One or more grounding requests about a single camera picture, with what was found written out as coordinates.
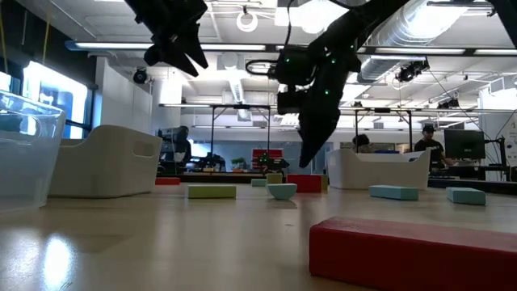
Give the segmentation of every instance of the robotic manipulator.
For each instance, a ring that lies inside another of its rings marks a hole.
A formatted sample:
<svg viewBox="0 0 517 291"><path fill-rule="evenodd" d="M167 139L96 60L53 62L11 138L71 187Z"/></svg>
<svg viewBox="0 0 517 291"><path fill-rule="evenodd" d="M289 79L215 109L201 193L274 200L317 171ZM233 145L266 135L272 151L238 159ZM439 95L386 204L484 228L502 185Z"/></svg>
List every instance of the robotic manipulator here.
<svg viewBox="0 0 517 291"><path fill-rule="evenodd" d="M148 65L163 61L192 76L198 73L188 60L208 67L198 38L197 21L207 10L203 0L125 0L136 21L152 33L154 45L145 53ZM373 31L410 0L371 0L336 19L309 46L287 45L273 61L267 76L287 85L278 94L279 114L299 113L302 139L300 167L307 167L332 135L341 112L338 108L350 72L359 73L357 49ZM469 3L473 0L452 0ZM517 1L488 0L517 46Z"/></svg>

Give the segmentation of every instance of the teal block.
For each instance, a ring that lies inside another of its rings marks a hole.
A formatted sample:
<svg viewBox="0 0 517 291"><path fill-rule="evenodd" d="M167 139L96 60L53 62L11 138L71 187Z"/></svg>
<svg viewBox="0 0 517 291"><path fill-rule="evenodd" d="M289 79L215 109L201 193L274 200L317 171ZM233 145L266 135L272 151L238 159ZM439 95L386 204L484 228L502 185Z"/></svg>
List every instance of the teal block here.
<svg viewBox="0 0 517 291"><path fill-rule="evenodd" d="M251 187L266 187L267 180L266 179L252 179Z"/></svg>
<svg viewBox="0 0 517 291"><path fill-rule="evenodd" d="M447 198L457 204L486 205L486 194L472 188L447 188Z"/></svg>
<svg viewBox="0 0 517 291"><path fill-rule="evenodd" d="M418 189L386 185L371 186L370 196L397 200L418 200Z"/></svg>
<svg viewBox="0 0 517 291"><path fill-rule="evenodd" d="M223 185L188 185L188 199L233 198L237 196L237 187Z"/></svg>
<svg viewBox="0 0 517 291"><path fill-rule="evenodd" d="M277 200L289 200L296 194L298 186L293 183L268 184L267 191Z"/></svg>

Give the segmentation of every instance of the clear plastic bin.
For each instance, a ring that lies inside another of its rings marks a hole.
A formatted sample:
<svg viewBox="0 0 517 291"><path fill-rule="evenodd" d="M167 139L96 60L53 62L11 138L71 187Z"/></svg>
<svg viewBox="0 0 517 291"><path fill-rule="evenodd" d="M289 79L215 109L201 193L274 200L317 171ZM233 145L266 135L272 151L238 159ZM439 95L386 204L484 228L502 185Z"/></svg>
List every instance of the clear plastic bin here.
<svg viewBox="0 0 517 291"><path fill-rule="evenodd" d="M0 91L0 213L45 205L65 118L61 109Z"/></svg>

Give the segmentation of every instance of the blue bowl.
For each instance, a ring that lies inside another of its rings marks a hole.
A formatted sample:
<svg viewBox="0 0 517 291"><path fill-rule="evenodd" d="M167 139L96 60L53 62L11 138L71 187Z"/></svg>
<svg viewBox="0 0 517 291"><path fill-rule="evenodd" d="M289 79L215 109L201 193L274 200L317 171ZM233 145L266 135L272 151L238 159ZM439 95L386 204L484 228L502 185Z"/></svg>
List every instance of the blue bowl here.
<svg viewBox="0 0 517 291"><path fill-rule="evenodd" d="M297 185L293 183L286 184L268 184L267 191L277 200L289 200L296 194Z"/></svg>

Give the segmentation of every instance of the black t-shirt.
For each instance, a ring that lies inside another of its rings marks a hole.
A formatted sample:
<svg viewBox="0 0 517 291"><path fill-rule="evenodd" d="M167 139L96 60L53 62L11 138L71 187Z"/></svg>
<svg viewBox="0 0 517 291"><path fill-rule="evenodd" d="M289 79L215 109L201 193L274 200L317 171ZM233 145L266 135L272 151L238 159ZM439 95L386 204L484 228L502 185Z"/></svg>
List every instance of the black t-shirt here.
<svg viewBox="0 0 517 291"><path fill-rule="evenodd" d="M443 146L441 143L430 140L430 141L424 141L420 140L417 142L416 145L414 145L414 151L424 151L424 150L431 150L431 165L429 165L430 168L443 168L443 162L442 162L442 153L443 153Z"/></svg>

